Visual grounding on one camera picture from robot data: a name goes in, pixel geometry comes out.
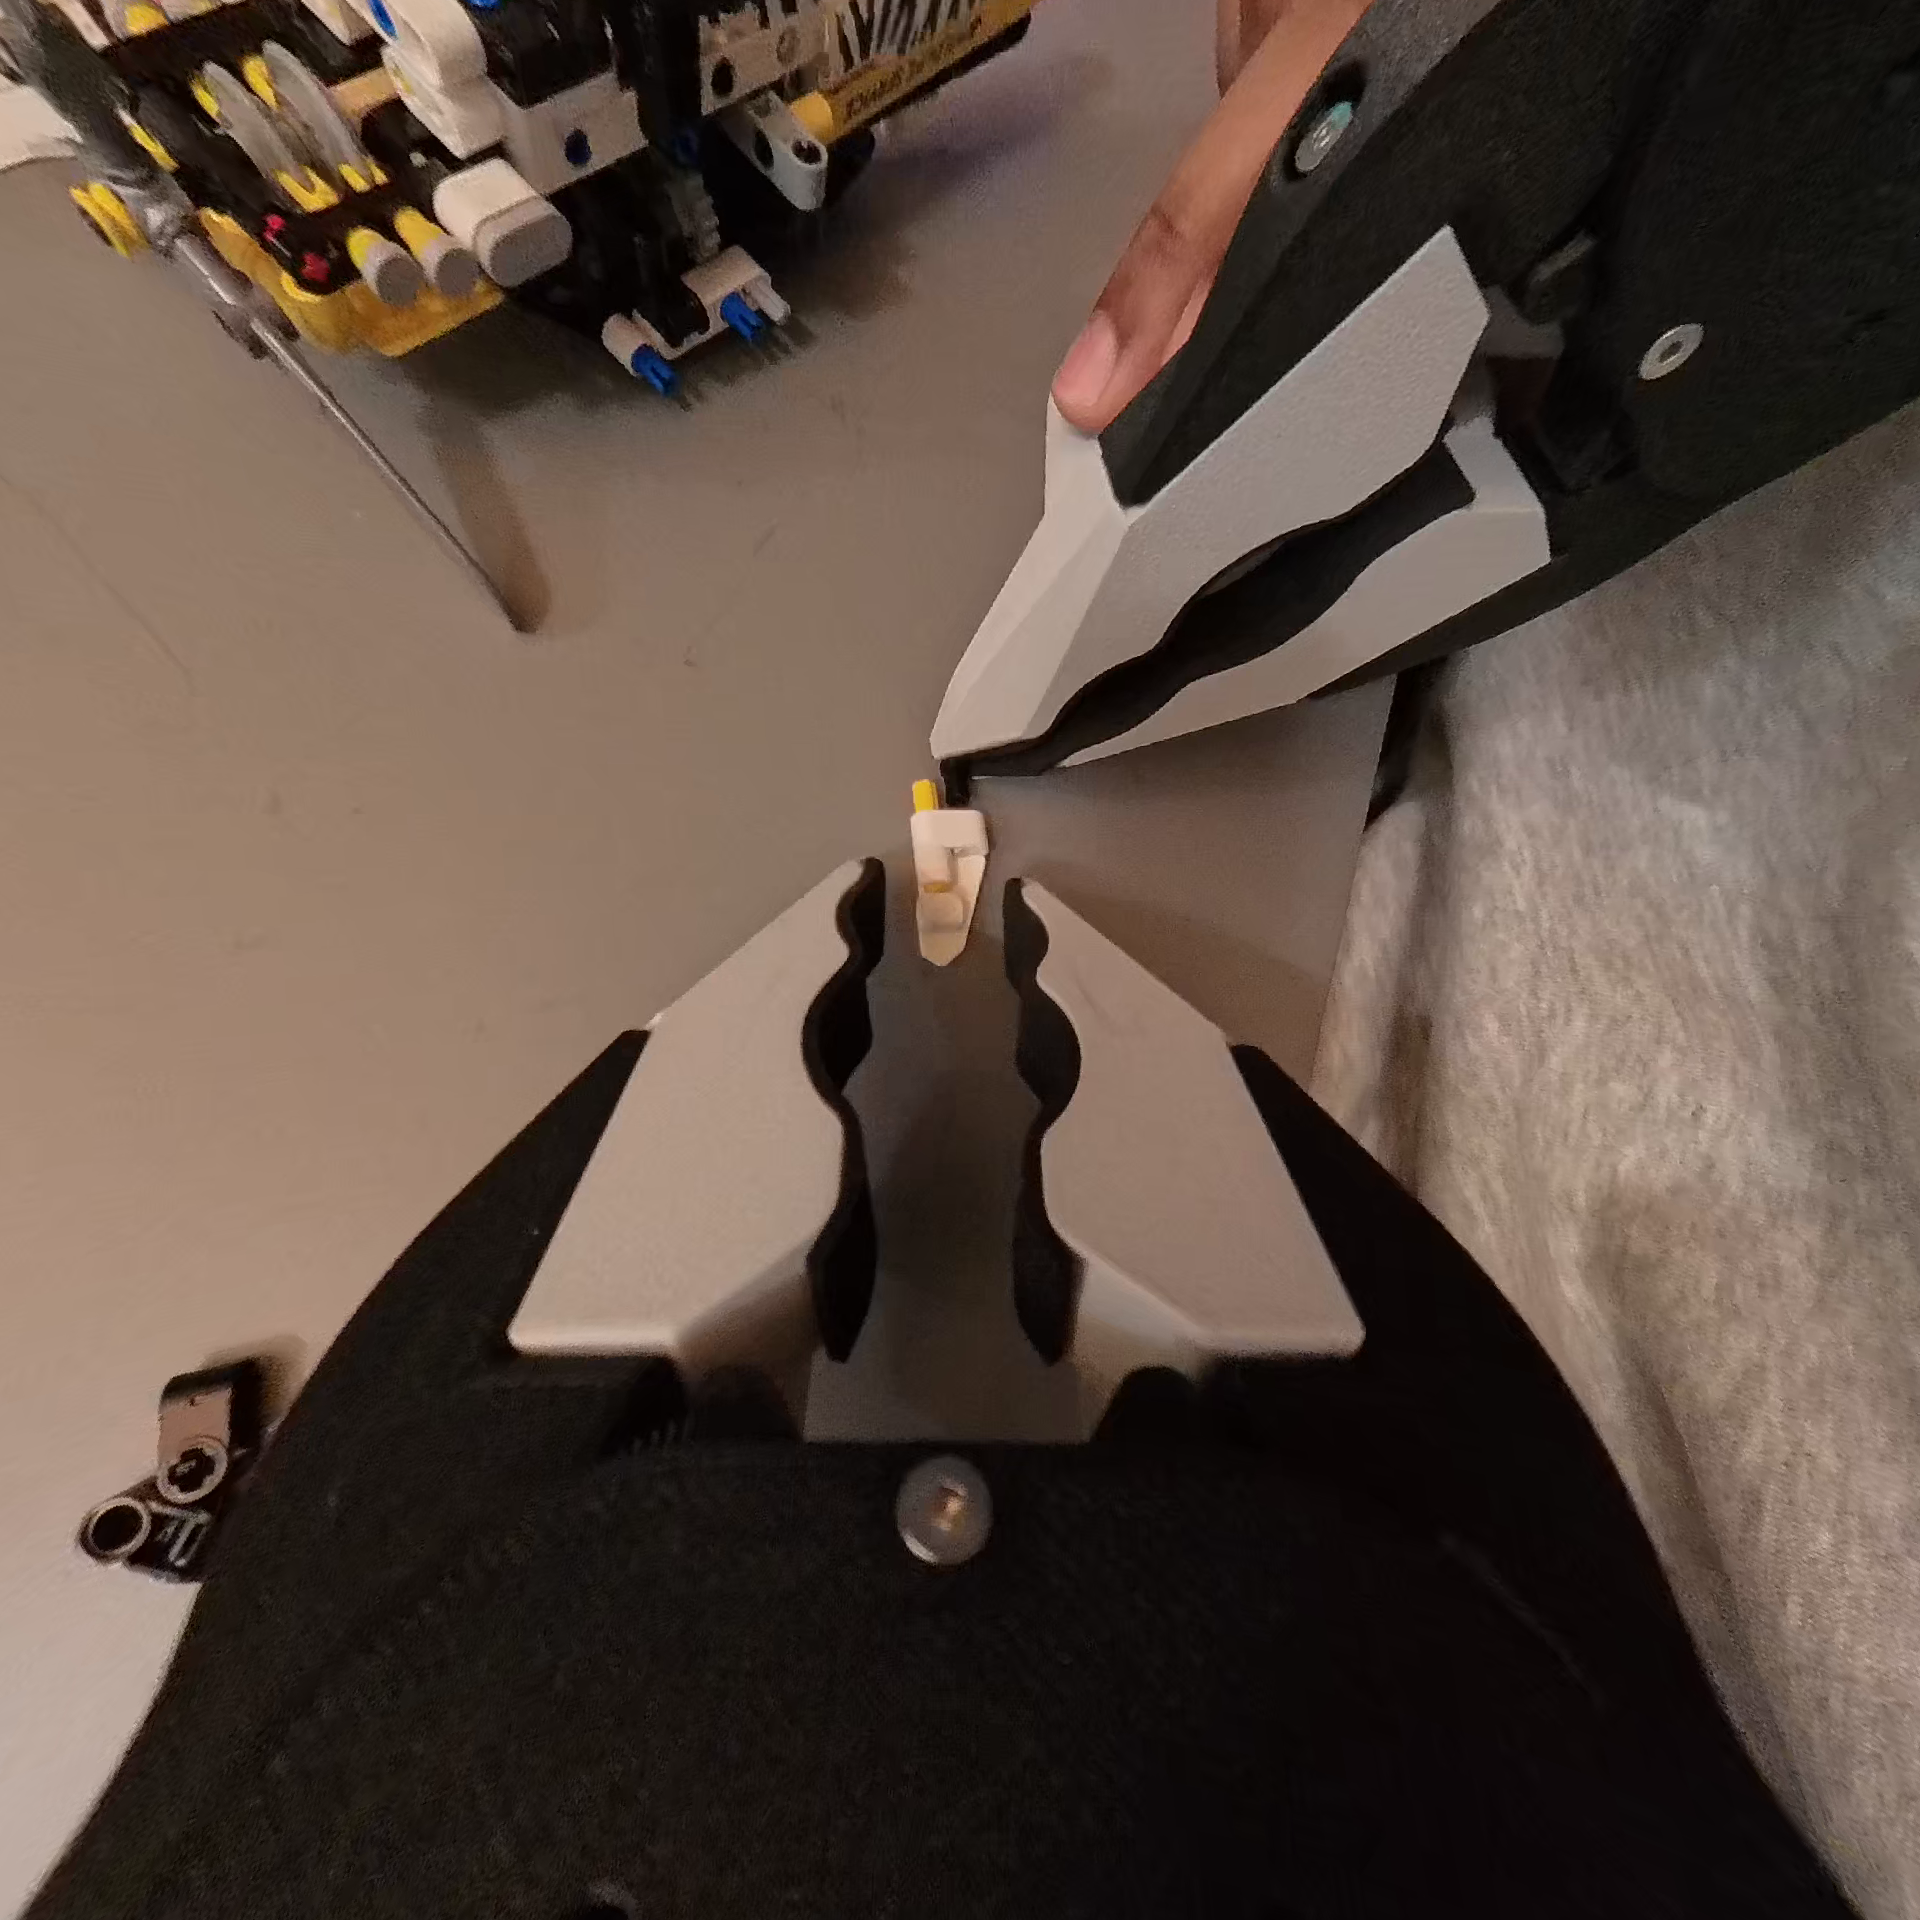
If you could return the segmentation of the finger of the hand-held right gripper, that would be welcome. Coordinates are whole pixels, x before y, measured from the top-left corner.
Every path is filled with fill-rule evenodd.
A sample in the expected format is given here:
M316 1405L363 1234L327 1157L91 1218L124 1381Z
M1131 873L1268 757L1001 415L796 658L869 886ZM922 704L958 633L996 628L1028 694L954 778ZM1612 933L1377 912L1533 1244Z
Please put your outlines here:
M1490 312L1449 226L1159 494L1118 500L1099 444L1046 406L1043 513L959 655L937 760L1041 738L1147 653L1223 569L1397 482L1439 436Z
M1077 690L1035 738L967 757L967 778L1035 777L1301 704L1524 581L1545 506L1487 415L1468 415L1343 519L1195 594L1164 640Z

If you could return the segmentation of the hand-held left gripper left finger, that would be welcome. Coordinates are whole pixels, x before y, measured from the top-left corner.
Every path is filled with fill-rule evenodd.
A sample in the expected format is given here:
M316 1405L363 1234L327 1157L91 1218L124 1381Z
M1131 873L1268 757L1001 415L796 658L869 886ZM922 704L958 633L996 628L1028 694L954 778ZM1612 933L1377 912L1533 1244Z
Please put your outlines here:
M847 1082L883 946L884 869L850 858L660 1010L521 1296L517 1352L850 1357L878 1229Z

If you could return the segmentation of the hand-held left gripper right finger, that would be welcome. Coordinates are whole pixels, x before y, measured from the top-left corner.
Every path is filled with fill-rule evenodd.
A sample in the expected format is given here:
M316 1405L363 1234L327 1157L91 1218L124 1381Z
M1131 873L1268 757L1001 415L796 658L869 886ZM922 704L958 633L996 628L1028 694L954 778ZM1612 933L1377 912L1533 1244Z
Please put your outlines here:
M1082 1404L1235 1360L1343 1360L1359 1311L1223 1031L1035 879L1001 938L1035 1098L1015 1311Z

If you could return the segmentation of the lego plane model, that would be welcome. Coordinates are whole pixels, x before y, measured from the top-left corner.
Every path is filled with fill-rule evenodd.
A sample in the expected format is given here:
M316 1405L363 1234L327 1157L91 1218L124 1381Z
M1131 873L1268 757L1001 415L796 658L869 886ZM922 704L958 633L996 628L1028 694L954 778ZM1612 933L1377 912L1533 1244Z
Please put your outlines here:
M84 226L185 281L524 616L305 352L399 359L515 304L645 388L785 352L773 263L878 128L1011 53L1031 2L5 4Z

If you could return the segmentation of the person's right hand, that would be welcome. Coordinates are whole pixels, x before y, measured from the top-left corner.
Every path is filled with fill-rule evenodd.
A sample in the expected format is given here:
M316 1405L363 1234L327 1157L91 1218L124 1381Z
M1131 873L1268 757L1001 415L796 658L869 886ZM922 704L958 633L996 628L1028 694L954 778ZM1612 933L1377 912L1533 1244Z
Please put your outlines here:
M1283 132L1364 2L1219 2L1219 101L1130 238L1050 388L1099 433L1190 338Z

